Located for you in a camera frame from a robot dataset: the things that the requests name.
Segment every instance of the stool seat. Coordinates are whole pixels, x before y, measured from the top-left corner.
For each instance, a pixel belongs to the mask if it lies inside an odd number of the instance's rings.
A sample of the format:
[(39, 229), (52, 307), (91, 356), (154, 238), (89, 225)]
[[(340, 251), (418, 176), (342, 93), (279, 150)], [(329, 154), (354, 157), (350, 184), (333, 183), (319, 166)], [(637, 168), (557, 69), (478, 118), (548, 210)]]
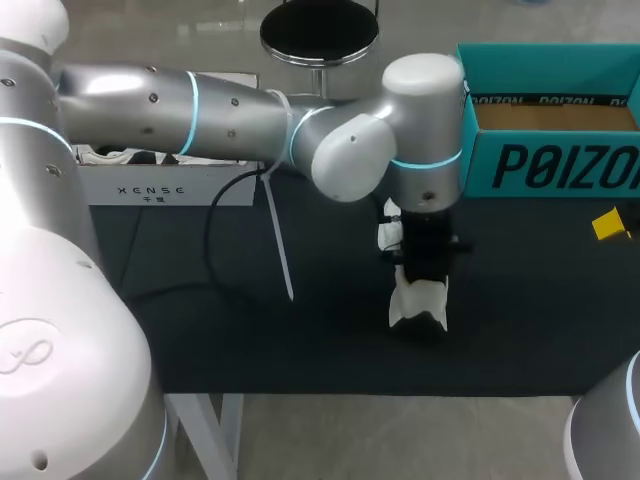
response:
[(326, 68), (365, 56), (378, 32), (376, 16), (351, 0), (292, 0), (265, 17), (260, 38), (283, 62)]

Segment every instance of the screw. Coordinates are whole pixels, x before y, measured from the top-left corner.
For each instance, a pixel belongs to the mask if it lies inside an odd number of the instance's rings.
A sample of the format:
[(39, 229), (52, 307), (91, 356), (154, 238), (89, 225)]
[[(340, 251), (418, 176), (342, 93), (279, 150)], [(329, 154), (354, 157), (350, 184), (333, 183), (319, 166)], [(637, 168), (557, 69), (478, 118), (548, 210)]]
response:
[(62, 170), (60, 170), (58, 167), (56, 167), (55, 165), (47, 165), (47, 172), (50, 173), (51, 175), (54, 175), (58, 178), (60, 178), (62, 176)]

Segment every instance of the black cable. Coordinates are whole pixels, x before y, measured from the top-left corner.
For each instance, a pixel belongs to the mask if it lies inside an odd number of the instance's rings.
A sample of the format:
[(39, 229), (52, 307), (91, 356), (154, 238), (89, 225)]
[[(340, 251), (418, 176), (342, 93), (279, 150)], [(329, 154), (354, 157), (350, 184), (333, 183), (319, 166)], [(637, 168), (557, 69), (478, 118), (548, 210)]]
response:
[(138, 238), (138, 230), (140, 230), (140, 223), (142, 223), (143, 211), (144, 211), (144, 207), (138, 207), (138, 213), (136, 214), (136, 220), (133, 224), (133, 234), (131, 235), (131, 241), (129, 241), (127, 256), (124, 262), (124, 268), (122, 269), (122, 273), (120, 274), (120, 278), (118, 279), (118, 288), (123, 288), (124, 286), (124, 279), (127, 276), (127, 272), (129, 270), (129, 263), (131, 262), (131, 258), (133, 257), (133, 247), (136, 243), (136, 238)]
[(202, 248), (202, 258), (204, 261), (205, 268), (207, 270), (207, 281), (206, 282), (191, 282), (183, 285), (174, 285), (172, 287), (161, 288), (158, 290), (152, 290), (150, 292), (145, 292), (140, 295), (135, 295), (128, 299), (130, 303), (138, 303), (138, 302), (148, 302), (150, 300), (154, 300), (158, 297), (162, 297), (164, 295), (168, 295), (175, 292), (185, 291), (185, 290), (194, 290), (194, 289), (216, 289), (216, 290), (227, 290), (225, 293), (237, 293), (233, 291), (229, 291), (228, 287), (222, 285), (215, 274), (215, 270), (213, 268), (213, 263), (211, 261), (211, 220), (213, 218), (213, 213), (220, 203), (220, 199), (224, 196), (225, 193), (229, 191), (231, 187), (241, 182), (245, 178), (262, 175), (265, 173), (265, 169), (256, 169), (250, 172), (245, 172), (243, 174), (238, 175), (233, 178), (230, 182), (224, 185), (220, 191), (216, 194), (207, 210), (207, 216), (205, 219), (204, 226), (204, 235), (203, 235), (203, 248)]
[(245, 172), (241, 175), (238, 175), (236, 178), (227, 183), (224, 187), (220, 189), (218, 194), (214, 197), (211, 205), (209, 206), (209, 210), (207, 210), (207, 217), (204, 222), (204, 236), (202, 238), (202, 260), (204, 261), (204, 265), (207, 269), (207, 277), (209, 278), (209, 282), (212, 285), (219, 285), (218, 278), (213, 269), (213, 263), (211, 262), (211, 219), (213, 218), (213, 213), (215, 212), (218, 203), (222, 196), (229, 191), (231, 187), (241, 182), (245, 178), (262, 175), (265, 173), (266, 169), (256, 169), (251, 172)]
[[(232, 287), (229, 287), (227, 285), (220, 283), (215, 273), (213, 262), (211, 259), (211, 230), (212, 230), (211, 223), (213, 220), (213, 214), (216, 208), (218, 207), (218, 203), (220, 203), (220, 200), (222, 199), (222, 197), (229, 191), (229, 189), (231, 189), (231, 187), (233, 187), (234, 185), (238, 184), (239, 182), (241, 182), (246, 178), (253, 177), (253, 176), (260, 176), (266, 172), (267, 172), (267, 169), (256, 169), (256, 170), (252, 170), (250, 172), (245, 172), (241, 175), (238, 175), (237, 177), (229, 181), (226, 185), (224, 185), (220, 189), (220, 191), (216, 194), (216, 196), (213, 198), (211, 205), (207, 210), (207, 216), (205, 218), (205, 225), (204, 225), (204, 234), (202, 239), (202, 260), (207, 270), (206, 282), (191, 282), (183, 285), (175, 285), (172, 287), (152, 290), (150, 292), (135, 295), (129, 298), (128, 302), (129, 303), (147, 302), (155, 298), (162, 297), (164, 295), (168, 295), (168, 294), (179, 292), (179, 291), (185, 291), (185, 290), (215, 289), (217, 291), (224, 292), (231, 298), (236, 297), (241, 299), (242, 304), (244, 305), (252, 303), (252, 298), (249, 297), (248, 295), (245, 295), (242, 292), (238, 291), (237, 289), (233, 289)], [(278, 169), (274, 173), (287, 175), (294, 178), (301, 178), (301, 179), (306, 178), (304, 175), (302, 175), (301, 173), (295, 170)], [(377, 197), (375, 197), (375, 195), (373, 194), (369, 195), (369, 198), (373, 201), (376, 209), (376, 215), (378, 216), (378, 218), (380, 218), (381, 210), (383, 209), (383, 206), (380, 200)]]

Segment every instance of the black tabletop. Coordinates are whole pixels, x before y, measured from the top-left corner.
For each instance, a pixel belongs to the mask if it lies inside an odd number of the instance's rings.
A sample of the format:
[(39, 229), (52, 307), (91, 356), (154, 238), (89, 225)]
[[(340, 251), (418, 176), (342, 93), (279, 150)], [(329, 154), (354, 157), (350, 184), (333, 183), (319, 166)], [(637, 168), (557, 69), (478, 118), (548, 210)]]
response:
[[(253, 208), (214, 215), (223, 286), (131, 302), (166, 391), (579, 394), (640, 348), (640, 246), (591, 228), (609, 201), (461, 201), (455, 224), (474, 252), (456, 261), (449, 333), (434, 345), (388, 331), (393, 270), (372, 202), (337, 204), (293, 178), (273, 188), (293, 303), (261, 189)], [(206, 209), (138, 213), (94, 209), (123, 298), (204, 281)]]

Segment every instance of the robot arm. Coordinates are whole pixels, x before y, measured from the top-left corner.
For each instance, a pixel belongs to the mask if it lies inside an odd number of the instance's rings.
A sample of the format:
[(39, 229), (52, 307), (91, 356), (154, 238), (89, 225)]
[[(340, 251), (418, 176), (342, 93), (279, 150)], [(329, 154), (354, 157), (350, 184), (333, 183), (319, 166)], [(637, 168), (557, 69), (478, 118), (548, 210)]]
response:
[(428, 218), (459, 195), (462, 71), (394, 62), (382, 93), (326, 105), (155, 67), (51, 55), (59, 0), (0, 0), (0, 478), (170, 480), (171, 439), (149, 347), (100, 271), (70, 142), (273, 163), (354, 201), (387, 173)]
[(450, 57), (414, 55), (387, 68), (377, 98), (338, 106), (155, 66), (70, 65), (58, 93), (76, 144), (265, 163), (284, 153), (341, 202), (389, 169), (394, 201), (429, 213), (459, 196), (462, 77)]

